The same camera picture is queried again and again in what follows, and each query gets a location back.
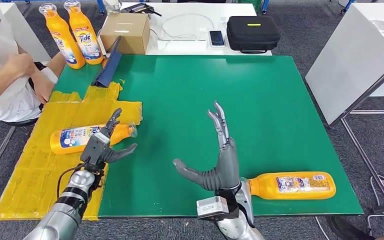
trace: tide bottle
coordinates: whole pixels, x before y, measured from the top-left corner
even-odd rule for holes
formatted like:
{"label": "tide bottle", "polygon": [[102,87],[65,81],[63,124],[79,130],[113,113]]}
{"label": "tide bottle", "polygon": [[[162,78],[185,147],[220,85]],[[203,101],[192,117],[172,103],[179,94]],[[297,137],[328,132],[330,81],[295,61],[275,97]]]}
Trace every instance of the tide bottle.
{"label": "tide bottle", "polygon": [[86,62],[91,65],[102,63],[103,56],[98,45],[97,35],[91,21],[80,9],[80,2],[77,0],[65,1],[64,8],[68,11],[71,30]]}
{"label": "tide bottle", "polygon": [[336,193],[334,179],[323,171],[263,173],[249,179],[248,187],[267,200],[328,199]]}
{"label": "tide bottle", "polygon": [[46,26],[67,65],[73,69],[83,67],[85,58],[70,33],[69,25],[58,15],[57,7],[52,3],[44,3],[40,5],[39,12],[45,16]]}
{"label": "tide bottle", "polygon": [[[81,152],[85,149],[92,135],[105,127],[105,124],[75,127],[55,131],[50,136],[50,149],[55,154],[71,154]],[[117,124],[114,127],[109,144],[112,146],[121,140],[132,137],[136,138],[138,131],[134,123]]]}

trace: yellow plastic sheet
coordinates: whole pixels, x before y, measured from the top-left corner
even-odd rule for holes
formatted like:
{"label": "yellow plastic sheet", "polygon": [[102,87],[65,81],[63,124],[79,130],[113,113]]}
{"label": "yellow plastic sheet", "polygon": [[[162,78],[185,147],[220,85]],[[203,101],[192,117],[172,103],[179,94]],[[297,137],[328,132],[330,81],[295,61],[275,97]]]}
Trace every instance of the yellow plastic sheet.
{"label": "yellow plastic sheet", "polygon": [[[121,108],[122,124],[142,120],[142,103],[117,101],[123,88],[112,82],[109,88],[90,86],[81,100],[76,92],[54,92],[43,109],[27,141],[14,172],[0,197],[0,220],[40,219],[57,200],[58,177],[66,169],[81,163],[81,152],[56,155],[51,151],[50,136],[54,131],[104,124],[115,109]],[[62,192],[70,173],[61,180]],[[83,219],[97,220],[103,187],[93,192]]]}

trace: human hand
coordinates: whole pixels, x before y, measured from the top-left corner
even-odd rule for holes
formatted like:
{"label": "human hand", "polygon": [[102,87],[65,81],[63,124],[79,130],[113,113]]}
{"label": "human hand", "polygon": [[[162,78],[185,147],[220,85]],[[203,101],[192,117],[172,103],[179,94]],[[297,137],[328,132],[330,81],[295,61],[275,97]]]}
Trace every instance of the human hand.
{"label": "human hand", "polygon": [[28,53],[10,55],[3,68],[14,75],[15,79],[23,75],[33,74],[36,70],[33,58]]}
{"label": "human hand", "polygon": [[30,75],[30,78],[34,83],[34,91],[37,99],[39,99],[42,104],[46,104],[55,84],[37,68],[34,73]]}

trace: black zipper case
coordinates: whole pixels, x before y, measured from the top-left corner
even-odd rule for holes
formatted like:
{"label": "black zipper case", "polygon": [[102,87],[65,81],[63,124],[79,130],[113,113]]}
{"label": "black zipper case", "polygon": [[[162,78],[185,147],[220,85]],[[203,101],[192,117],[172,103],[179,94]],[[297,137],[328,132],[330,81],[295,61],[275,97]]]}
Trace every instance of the black zipper case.
{"label": "black zipper case", "polygon": [[226,31],[230,48],[241,52],[272,50],[281,38],[270,16],[231,16]]}

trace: floor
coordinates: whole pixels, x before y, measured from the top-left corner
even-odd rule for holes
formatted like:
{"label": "floor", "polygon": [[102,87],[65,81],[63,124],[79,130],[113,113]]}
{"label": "floor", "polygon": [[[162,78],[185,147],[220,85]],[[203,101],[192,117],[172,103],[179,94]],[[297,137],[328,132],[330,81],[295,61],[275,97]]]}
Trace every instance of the floor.
{"label": "floor", "polygon": [[[48,53],[53,56],[57,52],[57,46],[45,28],[44,17],[38,11],[41,3],[43,2],[32,1],[30,5],[26,5],[24,2],[17,2],[17,6]],[[61,1],[55,3],[59,9],[63,8]],[[341,9],[337,2],[328,0],[271,0],[268,16],[274,18],[281,31],[280,43],[273,54],[291,55],[304,77],[341,20]],[[98,14],[96,3],[82,2],[82,10],[97,31],[105,18]],[[58,12],[63,18],[68,18],[66,11]],[[384,97],[370,98],[361,108],[384,109]],[[352,115],[347,119],[379,174],[384,175],[384,115]],[[7,125],[0,123],[0,144],[8,130]],[[376,204],[369,182],[371,175],[342,125],[327,128],[327,133],[366,213],[364,216],[349,216],[348,219],[366,231],[367,214]],[[28,137],[28,131],[16,129],[3,153],[0,161],[0,195]],[[338,239],[326,225],[325,219],[321,217],[320,221],[328,237],[331,240]],[[37,221],[34,220],[0,221],[0,240],[22,239],[36,224]],[[255,225],[267,240],[324,239],[314,217],[261,217],[255,219]],[[372,229],[374,236],[383,236],[384,217],[373,219]],[[212,223],[192,218],[122,218],[83,222],[79,226],[76,239],[222,240],[223,237]]]}

